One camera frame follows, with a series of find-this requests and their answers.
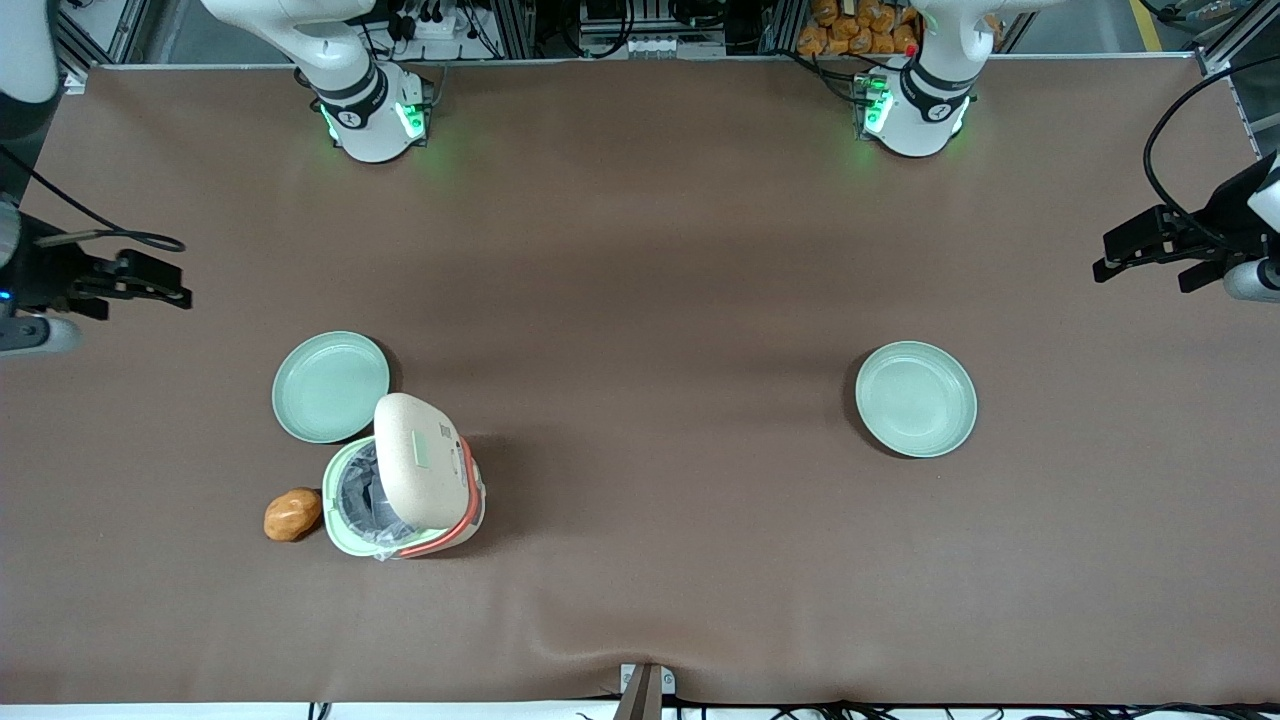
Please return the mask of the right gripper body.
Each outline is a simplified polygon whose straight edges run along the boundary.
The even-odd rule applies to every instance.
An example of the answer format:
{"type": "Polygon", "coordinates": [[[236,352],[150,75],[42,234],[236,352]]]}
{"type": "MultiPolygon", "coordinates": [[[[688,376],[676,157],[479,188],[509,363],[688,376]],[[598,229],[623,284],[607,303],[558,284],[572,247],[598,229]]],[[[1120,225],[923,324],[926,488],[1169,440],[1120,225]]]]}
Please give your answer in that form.
{"type": "Polygon", "coordinates": [[[69,313],[69,292],[83,252],[72,243],[44,247],[61,234],[13,205],[1,208],[1,304],[4,313],[69,313]]]}

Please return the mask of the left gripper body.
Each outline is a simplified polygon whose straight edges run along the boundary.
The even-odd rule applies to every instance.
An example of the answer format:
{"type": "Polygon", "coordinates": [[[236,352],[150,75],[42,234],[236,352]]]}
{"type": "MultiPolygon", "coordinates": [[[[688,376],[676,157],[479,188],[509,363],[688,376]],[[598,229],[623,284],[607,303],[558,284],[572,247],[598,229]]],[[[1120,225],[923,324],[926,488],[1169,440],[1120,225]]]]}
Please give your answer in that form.
{"type": "Polygon", "coordinates": [[[1248,259],[1277,256],[1279,159],[1276,152],[1228,178],[1210,195],[1196,219],[1221,234],[1248,259]]]}

